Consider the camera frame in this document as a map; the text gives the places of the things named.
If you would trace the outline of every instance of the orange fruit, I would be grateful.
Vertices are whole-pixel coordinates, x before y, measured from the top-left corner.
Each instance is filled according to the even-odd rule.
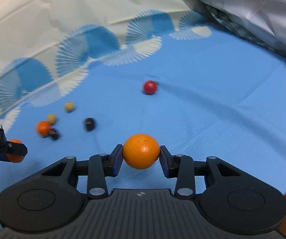
[[[49,135],[51,129],[51,125],[50,122],[48,121],[40,121],[37,126],[36,126],[36,130],[37,132],[42,136],[42,137],[46,137]]]
[[[159,157],[158,142],[146,134],[136,134],[126,140],[123,146],[123,158],[135,169],[147,169]]]
[[[18,144],[23,144],[20,140],[18,139],[11,139],[9,142],[13,142],[13,143],[18,143]],[[20,163],[23,161],[24,156],[16,156],[16,155],[10,155],[10,154],[6,154],[8,160],[12,163]]]

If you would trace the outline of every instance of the red ball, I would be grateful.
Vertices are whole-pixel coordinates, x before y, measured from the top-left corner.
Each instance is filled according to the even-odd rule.
[[[143,85],[143,90],[146,94],[154,94],[157,90],[157,83],[154,81],[147,81]]]

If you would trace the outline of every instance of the blue tablecloth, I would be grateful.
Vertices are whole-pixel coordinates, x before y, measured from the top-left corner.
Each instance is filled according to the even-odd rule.
[[[86,160],[136,133],[149,134],[171,154],[204,161],[217,156],[286,192],[286,60],[229,33],[210,27],[203,39],[162,38],[162,49],[118,66],[90,62],[88,76],[65,97],[42,106],[23,104],[7,139],[28,148],[20,164],[0,162],[0,192],[15,182],[68,156]],[[159,82],[156,94],[142,93],[146,80]],[[63,105],[74,102],[74,112]],[[61,138],[41,138],[35,125],[49,113],[59,119]],[[83,120],[97,127],[86,132]],[[123,163],[113,188],[174,188],[157,161],[147,170]],[[196,179],[197,192],[205,189]],[[86,190],[86,177],[78,189]]]

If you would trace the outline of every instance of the yellow ball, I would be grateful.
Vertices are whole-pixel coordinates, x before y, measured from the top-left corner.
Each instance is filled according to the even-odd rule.
[[[48,115],[48,122],[53,125],[56,122],[56,115],[55,114],[49,114]]]
[[[71,112],[74,110],[74,104],[73,102],[67,102],[64,104],[64,109],[67,111],[67,112]]]

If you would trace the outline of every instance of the white fabric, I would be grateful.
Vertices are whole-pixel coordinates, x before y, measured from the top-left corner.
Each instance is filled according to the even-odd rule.
[[[102,25],[122,45],[129,21],[153,8],[168,13],[177,28],[187,11],[202,10],[202,4],[199,0],[0,0],[0,75],[13,60],[24,57],[41,61],[56,80],[58,46],[69,32],[86,24]]]

